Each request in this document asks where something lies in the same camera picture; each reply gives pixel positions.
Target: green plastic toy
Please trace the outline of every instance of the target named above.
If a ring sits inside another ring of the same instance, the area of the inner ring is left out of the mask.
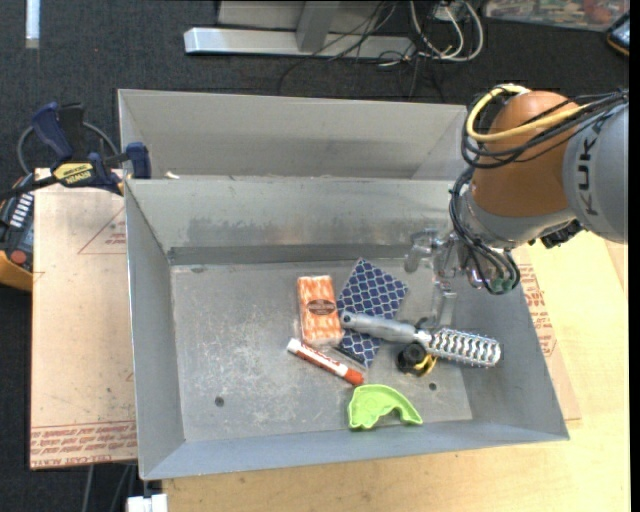
[[[400,411],[400,419],[405,423],[422,425],[416,408],[395,389],[383,384],[358,386],[349,402],[349,427],[370,429],[394,409]]]

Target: blue patterned cloth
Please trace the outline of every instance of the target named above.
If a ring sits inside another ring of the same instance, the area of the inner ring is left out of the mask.
[[[408,287],[402,281],[360,258],[340,292],[338,313],[348,311],[392,319],[407,291]],[[381,343],[380,338],[345,329],[338,350],[368,368]]]

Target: cardboard sheet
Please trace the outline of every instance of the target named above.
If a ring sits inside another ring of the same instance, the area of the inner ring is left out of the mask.
[[[30,466],[135,459],[123,198],[55,185],[35,205]]]
[[[578,420],[581,417],[580,406],[571,386],[562,352],[553,330],[552,319],[544,301],[544,290],[540,288],[535,269],[531,263],[529,251],[525,246],[514,251],[514,258],[520,268],[520,282],[531,312],[531,319],[536,328],[542,353],[547,362],[553,387],[560,402],[565,420]]]

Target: red marker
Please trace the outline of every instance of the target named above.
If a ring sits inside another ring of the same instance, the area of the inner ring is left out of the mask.
[[[325,356],[323,353],[304,345],[296,338],[291,338],[289,340],[287,350],[292,354],[319,366],[320,368],[324,368],[338,377],[342,377],[354,386],[359,386],[364,383],[364,377],[359,371],[353,370],[347,365]]]

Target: orange snack package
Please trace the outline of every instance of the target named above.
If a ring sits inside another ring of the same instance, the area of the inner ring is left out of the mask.
[[[314,348],[335,347],[344,335],[331,276],[298,278],[302,341]]]

